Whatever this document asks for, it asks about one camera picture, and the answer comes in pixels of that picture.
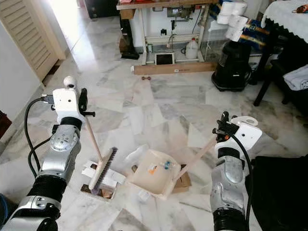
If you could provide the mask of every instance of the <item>cardboard box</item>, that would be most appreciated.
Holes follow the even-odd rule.
[[[136,9],[120,10],[121,19],[133,19]]]
[[[174,189],[172,193],[184,193],[187,192],[189,189],[189,186],[191,186],[191,179],[188,176],[188,173],[185,172],[183,176],[181,176],[180,179],[178,179],[177,183],[174,186]]]

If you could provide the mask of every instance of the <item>white wall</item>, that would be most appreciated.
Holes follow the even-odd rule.
[[[244,16],[246,16],[249,19],[256,19],[260,7],[262,5],[262,0],[244,0],[244,1],[247,2],[248,4]]]
[[[191,14],[192,20],[188,22],[177,22],[177,26],[173,31],[174,34],[191,34],[193,30],[193,26],[197,20],[198,14],[200,10],[195,10],[194,13]],[[162,12],[153,12],[152,9],[146,8],[142,10],[143,15],[143,23],[144,23],[144,31],[146,36],[160,36],[160,30],[166,29],[167,35],[171,35],[171,20],[175,18],[167,17],[167,8],[164,8]],[[134,18],[130,21],[130,27],[133,34],[134,46],[142,47],[142,39],[141,39],[141,26],[139,21],[139,13],[135,12]],[[196,25],[194,30],[194,34],[200,33],[200,27]]]
[[[61,47],[61,50],[62,51],[66,51],[66,49],[68,48],[67,46],[67,43],[65,41],[65,37],[62,33],[62,30],[59,26],[59,23],[53,13],[53,10],[50,6],[50,3],[48,0],[40,0],[39,1],[43,10],[44,10],[44,13],[49,21],[49,24],[53,30],[53,32],[55,33],[55,36],[57,37],[58,39],[58,42],[60,44],[60,47]]]
[[[40,81],[0,22],[0,110],[14,121]]]

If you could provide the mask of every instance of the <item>power cord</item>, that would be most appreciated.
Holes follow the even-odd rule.
[[[194,26],[193,26],[193,31],[194,31],[194,28],[196,27],[196,25],[197,25],[197,22],[198,22],[198,19],[199,19],[199,17],[200,17],[200,13],[201,13],[201,9],[200,9],[200,11],[199,11],[199,14],[198,14],[198,17],[197,17],[197,20],[196,20],[196,23],[194,24]]]
[[[249,217],[250,217],[250,208],[251,208],[251,200],[252,200],[252,194],[253,194],[253,190],[254,190],[254,178],[253,178],[253,173],[252,173],[252,166],[251,166],[251,162],[248,156],[248,153],[246,151],[246,149],[244,148],[244,146],[242,145],[242,143],[236,138],[236,136],[234,134],[230,134],[230,136],[235,140],[235,142],[240,146],[245,159],[247,161],[247,165],[248,165],[248,170],[249,170],[249,177],[250,177],[250,184],[249,184],[249,190],[248,190],[248,202],[247,202],[247,210],[246,210],[246,226],[247,226],[247,230],[249,231]]]
[[[51,137],[49,137],[48,139],[44,140],[43,142],[41,142],[38,145],[36,145],[35,147],[33,147],[33,144],[32,144],[31,139],[29,137],[29,133],[28,133],[28,116],[29,116],[29,111],[30,111],[31,106],[33,104],[35,104],[36,102],[39,102],[39,101],[46,101],[48,103],[53,103],[53,98],[52,98],[52,95],[47,95],[45,97],[40,97],[38,99],[35,99],[35,100],[31,101],[28,104],[28,106],[26,108],[26,112],[25,112],[24,130],[25,130],[25,135],[26,135],[26,139],[27,139],[28,145],[29,145],[29,147],[31,149],[31,151],[28,154],[28,164],[29,164],[30,170],[33,173],[34,177],[37,176],[37,173],[36,173],[36,171],[33,168],[33,165],[32,165],[32,162],[31,162],[31,157],[32,157],[32,155],[34,156],[34,159],[35,159],[38,171],[39,171],[40,170],[40,164],[39,164],[39,159],[38,159],[38,156],[37,156],[35,150],[37,148],[39,148],[40,146],[42,146],[43,144],[47,143],[51,139]]]
[[[43,142],[39,143],[38,145],[36,145],[33,148],[33,151],[36,150],[37,148],[39,148],[40,146],[42,146],[43,144],[47,143],[48,141],[50,141],[52,136],[50,136],[49,138],[47,138],[46,140],[44,140]],[[37,177],[37,173],[33,168],[32,162],[31,162],[31,155],[33,154],[33,151],[31,150],[28,154],[28,164],[29,164],[29,168],[31,169],[31,172],[33,174],[34,177]]]

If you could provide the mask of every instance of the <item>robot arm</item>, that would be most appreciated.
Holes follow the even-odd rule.
[[[32,189],[13,212],[3,231],[56,231],[61,200],[75,168],[80,152],[80,129],[87,122],[84,116],[95,114],[87,109],[87,92],[81,95],[72,77],[64,79],[65,89],[53,91],[52,103],[58,114],[58,125],[50,148]]]
[[[215,231],[249,230],[243,197],[245,157],[235,139],[246,150],[251,149],[262,135],[256,125],[257,121],[248,116],[235,117],[229,122],[229,114],[224,112],[218,120],[218,129],[213,130],[217,134],[215,152],[218,155],[217,165],[212,170],[210,195]]]

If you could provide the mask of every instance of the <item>marble floor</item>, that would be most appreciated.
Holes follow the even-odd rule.
[[[124,161],[128,154],[147,144],[151,149],[172,155],[186,163],[204,146],[223,111],[231,115],[250,115],[259,121],[263,135],[250,150],[257,155],[296,157],[307,154],[308,131],[299,112],[281,104],[282,94],[272,85],[260,107],[252,102],[261,85],[248,85],[243,92],[219,92],[211,83],[212,72],[156,75],[141,80],[130,67],[140,61],[122,60],[118,50],[121,36],[118,18],[88,21],[63,61],[45,93],[62,88],[63,78],[75,76],[79,87],[88,89],[90,118],[99,148],[105,152],[118,148],[111,165],[125,175],[132,173]],[[56,113],[50,106],[37,103],[30,112],[29,133],[38,144],[51,133]],[[129,183],[119,185],[114,199],[107,203],[82,192],[89,178],[81,175],[87,160],[96,161],[94,148],[84,128],[82,149],[66,188],[61,217],[61,231],[211,231],[213,218],[209,205],[211,169],[216,157],[207,153],[189,171],[192,186],[188,192],[172,194],[166,201],[154,197],[146,202]],[[47,145],[37,153],[42,160]],[[34,182],[27,165],[27,145],[23,128],[15,133],[0,156],[0,192],[18,202]],[[251,230],[261,230],[251,216]]]

